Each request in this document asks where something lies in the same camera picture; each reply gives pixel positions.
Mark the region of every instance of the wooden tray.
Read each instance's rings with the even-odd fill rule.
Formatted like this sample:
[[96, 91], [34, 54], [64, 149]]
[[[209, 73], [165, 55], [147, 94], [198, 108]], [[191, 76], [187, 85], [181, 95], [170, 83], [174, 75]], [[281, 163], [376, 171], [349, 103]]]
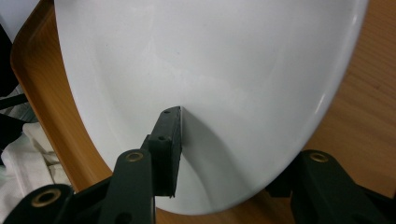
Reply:
[[[389, 197], [396, 191], [395, 10], [393, 0], [372, 1], [345, 80], [306, 145], [334, 155], [358, 184]], [[74, 188], [82, 190], [110, 176], [67, 82], [52, 1], [42, 0], [21, 28], [11, 63]], [[160, 210], [158, 223], [292, 223], [287, 203], [262, 191], [214, 215]]]

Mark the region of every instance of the brass screw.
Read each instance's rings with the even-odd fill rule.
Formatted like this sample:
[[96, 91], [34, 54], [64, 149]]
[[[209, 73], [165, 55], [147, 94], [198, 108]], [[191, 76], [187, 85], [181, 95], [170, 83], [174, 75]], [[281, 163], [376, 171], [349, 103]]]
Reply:
[[327, 161], [329, 161], [329, 159], [325, 155], [323, 155], [321, 153], [318, 153], [318, 152], [313, 152], [313, 153], [309, 154], [309, 157], [313, 161], [318, 161], [318, 162], [327, 162]]
[[125, 159], [127, 161], [140, 161], [143, 159], [143, 154], [140, 152], [131, 152], [125, 157]]
[[44, 207], [55, 202], [61, 197], [61, 191], [59, 189], [47, 189], [35, 196], [32, 200], [33, 207]]

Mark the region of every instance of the white plate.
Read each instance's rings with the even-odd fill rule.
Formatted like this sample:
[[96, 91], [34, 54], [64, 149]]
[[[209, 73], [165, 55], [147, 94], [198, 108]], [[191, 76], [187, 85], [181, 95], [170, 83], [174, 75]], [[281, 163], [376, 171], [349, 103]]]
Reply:
[[114, 167], [183, 107], [176, 198], [206, 214], [269, 184], [313, 133], [346, 71], [366, 0], [56, 0], [67, 77]]

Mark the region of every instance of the white fabric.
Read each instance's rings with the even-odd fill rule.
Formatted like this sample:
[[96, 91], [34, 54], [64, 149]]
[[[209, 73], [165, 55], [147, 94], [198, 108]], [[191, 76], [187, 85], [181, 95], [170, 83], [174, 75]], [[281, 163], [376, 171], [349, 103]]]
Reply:
[[0, 224], [27, 194], [49, 184], [70, 185], [39, 123], [25, 124], [23, 134], [1, 155]]

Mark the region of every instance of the cloth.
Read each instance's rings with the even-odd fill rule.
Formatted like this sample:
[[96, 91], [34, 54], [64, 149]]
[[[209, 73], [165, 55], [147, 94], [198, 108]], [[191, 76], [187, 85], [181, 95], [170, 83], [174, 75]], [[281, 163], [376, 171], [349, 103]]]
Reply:
[[70, 185], [62, 165], [39, 123], [27, 123], [9, 144], [0, 167], [0, 223], [27, 194], [50, 184]]

